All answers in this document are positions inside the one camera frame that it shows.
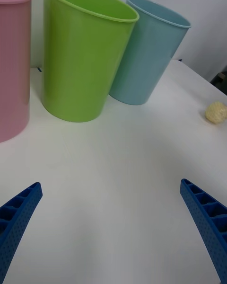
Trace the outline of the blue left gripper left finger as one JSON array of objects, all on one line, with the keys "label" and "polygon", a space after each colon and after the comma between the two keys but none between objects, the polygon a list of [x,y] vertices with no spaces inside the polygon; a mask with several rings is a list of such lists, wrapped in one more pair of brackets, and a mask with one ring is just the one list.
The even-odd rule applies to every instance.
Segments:
[{"label": "blue left gripper left finger", "polygon": [[41,184],[35,182],[0,208],[0,283],[42,196]]}]

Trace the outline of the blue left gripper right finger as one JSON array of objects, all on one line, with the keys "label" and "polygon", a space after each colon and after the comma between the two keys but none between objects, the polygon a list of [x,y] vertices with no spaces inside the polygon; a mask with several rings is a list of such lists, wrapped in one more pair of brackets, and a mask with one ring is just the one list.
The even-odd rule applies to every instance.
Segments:
[{"label": "blue left gripper right finger", "polygon": [[180,194],[197,226],[222,284],[227,284],[227,208],[187,179]]}]

